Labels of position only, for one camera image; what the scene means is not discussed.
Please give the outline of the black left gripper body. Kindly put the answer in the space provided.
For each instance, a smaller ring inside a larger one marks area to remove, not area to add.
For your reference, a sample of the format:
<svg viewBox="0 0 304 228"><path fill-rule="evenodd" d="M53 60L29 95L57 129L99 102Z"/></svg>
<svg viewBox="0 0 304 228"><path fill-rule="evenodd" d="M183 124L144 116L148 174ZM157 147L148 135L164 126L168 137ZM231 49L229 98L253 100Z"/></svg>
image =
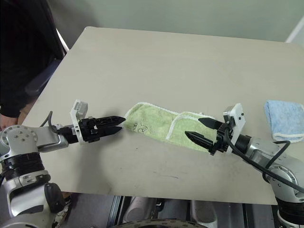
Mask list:
<svg viewBox="0 0 304 228"><path fill-rule="evenodd" d="M93 143L100 140L99 131L96 127L96 118L85 118L78 122L83 140Z"/></svg>

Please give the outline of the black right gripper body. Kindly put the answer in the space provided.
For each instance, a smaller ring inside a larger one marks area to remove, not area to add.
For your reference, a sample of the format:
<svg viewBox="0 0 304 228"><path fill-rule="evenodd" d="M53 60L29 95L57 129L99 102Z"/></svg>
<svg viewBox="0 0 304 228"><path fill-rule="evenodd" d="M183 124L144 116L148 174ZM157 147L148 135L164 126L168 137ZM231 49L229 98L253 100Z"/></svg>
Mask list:
<svg viewBox="0 0 304 228"><path fill-rule="evenodd" d="M225 138L225 132L228 132L228 138L232 139L232 128L227 123L215 122L212 125L212 128L217 130L216 139L212 142L211 147L209 148L209 153L214 155L217 151L226 152L228 149L228 143Z"/></svg>

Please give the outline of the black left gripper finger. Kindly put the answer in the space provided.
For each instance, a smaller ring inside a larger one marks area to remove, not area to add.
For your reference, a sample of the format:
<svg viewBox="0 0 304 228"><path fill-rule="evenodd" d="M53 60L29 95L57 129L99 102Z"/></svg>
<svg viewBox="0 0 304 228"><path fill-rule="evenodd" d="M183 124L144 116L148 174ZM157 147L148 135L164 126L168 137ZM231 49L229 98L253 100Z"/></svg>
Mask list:
<svg viewBox="0 0 304 228"><path fill-rule="evenodd" d="M124 117L108 116L97 119L97 126L118 126L125 121Z"/></svg>
<svg viewBox="0 0 304 228"><path fill-rule="evenodd" d="M120 127L120 126L100 128L100 129L97 129L96 137L101 138L101 137L113 135L113 134L118 133L120 130L122 130L122 127Z"/></svg>

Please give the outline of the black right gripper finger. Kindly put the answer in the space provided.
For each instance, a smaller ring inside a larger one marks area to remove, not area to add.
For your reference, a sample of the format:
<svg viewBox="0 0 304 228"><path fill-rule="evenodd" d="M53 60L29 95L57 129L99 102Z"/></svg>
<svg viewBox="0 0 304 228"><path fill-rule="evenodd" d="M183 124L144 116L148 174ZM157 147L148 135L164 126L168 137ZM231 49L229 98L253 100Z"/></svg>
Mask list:
<svg viewBox="0 0 304 228"><path fill-rule="evenodd" d="M218 130L222 126L222 122L217 121L215 119L209 118L209 117L204 117L204 118L199 118L198 119L205 127L213 129L213 130Z"/></svg>
<svg viewBox="0 0 304 228"><path fill-rule="evenodd" d="M214 145L212 140L197 132L186 131L185 134L193 143L207 149L208 152L212 152Z"/></svg>

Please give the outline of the bystander bare hand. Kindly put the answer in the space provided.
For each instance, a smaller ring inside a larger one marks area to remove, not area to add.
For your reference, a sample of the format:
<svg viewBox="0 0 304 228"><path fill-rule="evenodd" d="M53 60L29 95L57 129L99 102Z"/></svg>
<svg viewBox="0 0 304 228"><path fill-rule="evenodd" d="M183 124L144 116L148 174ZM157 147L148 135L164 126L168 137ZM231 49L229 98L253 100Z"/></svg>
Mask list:
<svg viewBox="0 0 304 228"><path fill-rule="evenodd" d="M0 129L4 130L7 127L17 125L19 119L20 111L12 114L0 114Z"/></svg>

